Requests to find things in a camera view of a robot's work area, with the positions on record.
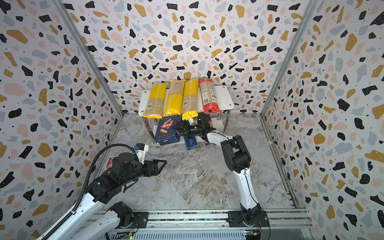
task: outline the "rigatoni box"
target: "rigatoni box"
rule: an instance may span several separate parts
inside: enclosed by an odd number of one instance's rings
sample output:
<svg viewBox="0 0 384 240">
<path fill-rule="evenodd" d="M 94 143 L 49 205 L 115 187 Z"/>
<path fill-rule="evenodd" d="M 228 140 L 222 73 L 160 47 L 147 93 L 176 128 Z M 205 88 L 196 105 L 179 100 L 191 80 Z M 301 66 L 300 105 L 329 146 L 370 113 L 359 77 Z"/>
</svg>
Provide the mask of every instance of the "rigatoni box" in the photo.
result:
<svg viewBox="0 0 384 240">
<path fill-rule="evenodd" d="M 156 130 L 155 141 L 160 145 L 179 142 L 180 133 L 173 129 L 179 122 L 181 122 L 180 115 L 160 119 Z"/>
</svg>

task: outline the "metal shelf leg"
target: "metal shelf leg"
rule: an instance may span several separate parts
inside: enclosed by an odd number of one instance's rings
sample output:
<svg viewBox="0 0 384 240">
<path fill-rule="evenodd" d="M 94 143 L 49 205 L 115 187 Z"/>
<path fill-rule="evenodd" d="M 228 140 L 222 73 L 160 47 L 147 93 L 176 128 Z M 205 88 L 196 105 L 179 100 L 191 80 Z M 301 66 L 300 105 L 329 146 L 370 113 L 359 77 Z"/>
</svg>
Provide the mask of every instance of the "metal shelf leg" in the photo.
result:
<svg viewBox="0 0 384 240">
<path fill-rule="evenodd" d="M 145 117 L 142 117 L 142 118 L 152 143 L 156 144 L 157 142 L 155 141 L 155 136 L 153 135 L 152 128 L 151 128 L 151 125 L 149 124 L 148 118 L 145 118 Z"/>
<path fill-rule="evenodd" d="M 229 121 L 229 116 L 231 115 L 231 111 L 232 110 L 228 110 L 228 112 L 227 112 L 227 119 L 225 120 L 223 133 L 225 133 L 225 130 L 227 129 L 228 121 Z"/>
</svg>

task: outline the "cable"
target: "cable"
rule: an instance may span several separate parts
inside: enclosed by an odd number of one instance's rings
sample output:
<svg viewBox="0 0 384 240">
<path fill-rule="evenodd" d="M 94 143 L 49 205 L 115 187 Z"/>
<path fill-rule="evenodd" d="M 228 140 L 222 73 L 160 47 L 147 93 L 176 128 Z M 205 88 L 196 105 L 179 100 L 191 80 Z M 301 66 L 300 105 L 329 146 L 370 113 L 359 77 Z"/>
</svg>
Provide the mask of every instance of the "cable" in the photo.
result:
<svg viewBox="0 0 384 240">
<path fill-rule="evenodd" d="M 137 229 L 136 229 L 136 231 L 134 233 L 137 233 L 137 231 L 139 230 L 139 221 L 137 219 L 134 219 L 134 220 L 137 221 Z"/>
<path fill-rule="evenodd" d="M 133 220 L 131 221 L 131 224 L 132 224 L 131 229 L 129 229 L 125 234 L 121 235 L 121 236 L 120 236 L 119 238 L 117 238 L 117 239 L 123 239 L 123 237 L 127 236 L 127 235 L 130 233 L 130 231 L 132 231 L 133 227 L 135 226 L 135 223 L 133 222 Z"/>
<path fill-rule="evenodd" d="M 258 229 L 256 229 L 256 231 L 257 230 L 260 230 L 260 234 L 262 233 L 262 222 L 260 221 L 260 219 L 257 219 L 257 221 L 259 222 L 259 228 Z"/>
<path fill-rule="evenodd" d="M 124 184 L 124 190 L 122 191 L 123 193 L 125 193 L 125 190 L 127 190 L 128 188 L 132 187 L 133 185 L 135 185 L 135 183 L 137 183 L 138 179 L 136 179 L 134 181 L 134 183 L 132 183 L 131 185 L 129 185 L 128 187 Z"/>
<path fill-rule="evenodd" d="M 97 159 L 100 157 L 100 155 L 107 149 L 111 148 L 111 147 L 117 147 L 117 146 L 121 146 L 121 147 L 127 147 L 129 148 L 133 153 L 135 153 L 135 149 L 133 149 L 133 147 L 130 147 L 128 145 L 125 145 L 125 144 L 122 144 L 122 143 L 115 143 L 115 144 L 111 144 L 109 146 L 106 146 L 105 148 L 103 148 L 99 153 L 97 153 L 96 157 L 93 159 L 91 165 L 89 166 L 89 170 L 88 170 L 88 173 L 87 173 L 87 176 L 85 177 L 85 180 L 84 180 L 84 184 L 83 184 L 83 188 L 81 189 L 81 192 L 80 192 L 80 196 L 79 198 L 77 199 L 75 205 L 73 206 L 72 208 L 72 211 L 69 212 L 67 215 L 65 215 L 65 217 L 63 219 L 60 220 L 60 222 L 58 222 L 44 237 L 43 237 L 43 240 L 47 240 L 57 229 L 59 229 L 59 227 L 65 223 L 65 221 L 67 221 L 67 219 L 72 216 L 73 214 L 76 213 L 76 209 L 79 207 L 80 205 L 80 202 L 81 200 L 83 199 L 83 196 L 84 196 L 84 193 L 88 187 L 88 182 L 89 182 L 89 178 L 91 176 L 91 173 L 92 173 L 92 169 L 93 167 L 95 166 L 96 164 L 96 161 Z"/>
<path fill-rule="evenodd" d="M 245 180 L 247 181 L 247 186 L 248 186 L 249 193 L 251 193 L 251 189 L 249 188 L 249 183 L 248 183 L 248 179 L 247 179 L 246 174 L 244 174 L 244 176 L 245 176 Z M 250 195 L 251 195 L 251 198 L 255 201 L 255 203 L 256 203 L 256 205 L 257 205 L 258 202 L 253 198 L 252 194 L 250 194 Z"/>
</svg>

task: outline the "red pasta package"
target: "red pasta package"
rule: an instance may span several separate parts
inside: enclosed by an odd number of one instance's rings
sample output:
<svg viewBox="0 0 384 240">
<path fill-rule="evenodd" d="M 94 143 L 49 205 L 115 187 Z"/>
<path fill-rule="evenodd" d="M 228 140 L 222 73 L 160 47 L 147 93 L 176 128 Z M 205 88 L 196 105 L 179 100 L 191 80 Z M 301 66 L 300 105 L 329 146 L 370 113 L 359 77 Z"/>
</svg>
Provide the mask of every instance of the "red pasta package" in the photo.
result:
<svg viewBox="0 0 384 240">
<path fill-rule="evenodd" d="M 199 79 L 201 97 L 203 99 L 204 113 L 219 113 L 217 98 L 212 79 Z"/>
</svg>

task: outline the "white shelf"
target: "white shelf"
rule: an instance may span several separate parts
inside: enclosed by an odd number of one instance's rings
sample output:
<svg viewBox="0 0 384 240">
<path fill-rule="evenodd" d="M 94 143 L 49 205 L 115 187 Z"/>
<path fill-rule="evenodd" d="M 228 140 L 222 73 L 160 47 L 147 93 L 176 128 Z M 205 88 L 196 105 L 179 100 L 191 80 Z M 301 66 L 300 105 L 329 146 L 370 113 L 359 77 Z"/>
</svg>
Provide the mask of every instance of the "white shelf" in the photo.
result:
<svg viewBox="0 0 384 240">
<path fill-rule="evenodd" d="M 223 125 L 222 119 L 221 120 L 217 120 L 217 118 L 211 118 L 211 120 L 212 120 L 213 127 L 216 128 L 219 132 L 223 132 L 224 125 Z M 153 125 L 152 131 L 154 133 L 156 133 L 156 130 L 157 130 L 157 125 Z M 199 137 L 199 136 L 196 136 L 196 141 L 197 142 L 204 142 L 204 140 L 201 139 L 201 137 Z M 179 142 L 174 142 L 174 143 L 170 143 L 170 144 L 167 144 L 167 145 L 176 145 L 176 144 L 185 144 L 184 137 L 180 136 L 180 141 Z M 158 143 L 156 143 L 156 144 L 152 143 L 152 145 L 153 146 L 160 146 L 160 144 L 158 144 Z"/>
<path fill-rule="evenodd" d="M 215 88 L 215 92 L 216 92 L 216 96 L 217 96 L 217 105 L 218 105 L 219 109 L 221 111 L 232 110 L 235 107 L 235 105 L 233 104 L 231 95 L 229 94 L 227 87 L 226 86 L 214 86 L 214 88 Z M 163 113 L 166 110 L 168 92 L 169 92 L 169 89 L 167 89 L 167 91 L 166 91 Z M 140 117 L 142 117 L 144 115 L 150 94 L 151 94 L 151 90 L 144 90 L 141 94 L 140 105 L 139 105 L 139 116 Z M 197 112 L 202 113 L 204 111 L 204 109 L 203 109 L 203 100 L 201 98 L 200 88 L 199 88 L 198 98 L 199 98 L 199 100 L 197 101 Z"/>
</svg>

